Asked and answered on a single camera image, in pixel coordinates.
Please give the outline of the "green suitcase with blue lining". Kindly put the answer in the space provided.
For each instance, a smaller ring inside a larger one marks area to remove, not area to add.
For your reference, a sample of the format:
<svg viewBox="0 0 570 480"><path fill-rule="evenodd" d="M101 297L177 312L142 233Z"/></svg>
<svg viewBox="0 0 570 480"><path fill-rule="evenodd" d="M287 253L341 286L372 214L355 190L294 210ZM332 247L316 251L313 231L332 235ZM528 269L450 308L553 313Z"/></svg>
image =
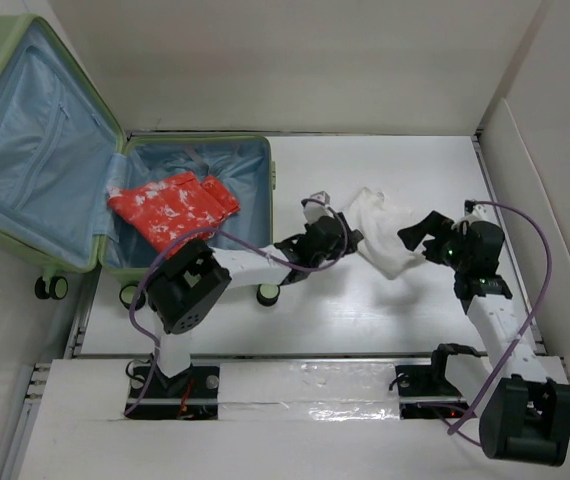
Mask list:
<svg viewBox="0 0 570 480"><path fill-rule="evenodd" d="M138 281L154 250L107 204L183 172L216 177L238 199L213 245L273 240L275 165L257 135L128 137L49 23L0 15L0 248L39 268L34 291L59 300L67 275L106 268Z"/></svg>

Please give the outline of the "red white patterned cloth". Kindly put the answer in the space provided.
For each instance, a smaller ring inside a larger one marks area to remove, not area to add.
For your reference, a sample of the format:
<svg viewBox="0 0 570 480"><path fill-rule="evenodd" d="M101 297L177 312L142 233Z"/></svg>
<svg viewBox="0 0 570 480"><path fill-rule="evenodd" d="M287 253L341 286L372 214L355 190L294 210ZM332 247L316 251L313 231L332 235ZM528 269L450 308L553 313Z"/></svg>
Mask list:
<svg viewBox="0 0 570 480"><path fill-rule="evenodd" d="M134 189L110 187L108 206L132 225L157 251L189 234L208 240L241 210L239 200L216 177L198 180L192 172L152 181Z"/></svg>

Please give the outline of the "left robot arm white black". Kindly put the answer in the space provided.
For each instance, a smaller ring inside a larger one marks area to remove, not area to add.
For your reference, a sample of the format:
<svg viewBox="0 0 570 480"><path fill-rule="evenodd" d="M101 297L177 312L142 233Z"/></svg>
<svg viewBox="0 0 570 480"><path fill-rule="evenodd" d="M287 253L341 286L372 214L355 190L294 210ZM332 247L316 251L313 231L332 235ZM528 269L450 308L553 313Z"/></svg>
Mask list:
<svg viewBox="0 0 570 480"><path fill-rule="evenodd" d="M146 285L148 305L159 318L155 387L170 397L185 390L192 366L188 333L225 291L255 287L260 303L271 306L281 288L331 267L354 253L363 239L339 213L323 215L307 223L304 232L263 248L211 248L200 238L186 242L155 268Z"/></svg>

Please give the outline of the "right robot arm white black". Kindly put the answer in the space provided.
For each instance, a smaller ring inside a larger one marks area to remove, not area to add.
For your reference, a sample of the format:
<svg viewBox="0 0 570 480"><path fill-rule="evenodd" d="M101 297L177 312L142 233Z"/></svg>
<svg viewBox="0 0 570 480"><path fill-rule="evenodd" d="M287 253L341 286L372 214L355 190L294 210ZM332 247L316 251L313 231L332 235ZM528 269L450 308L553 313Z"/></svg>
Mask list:
<svg viewBox="0 0 570 480"><path fill-rule="evenodd" d="M410 251L454 272L454 294L483 349L441 343L427 365L399 365L391 388L401 412L416 417L428 399L452 414L454 427L475 417L480 447L490 459L561 466L570 441L570 385L552 379L525 338L532 319L517 318L513 294L499 274L505 234L482 203L469 202L454 221L436 211L398 232Z"/></svg>

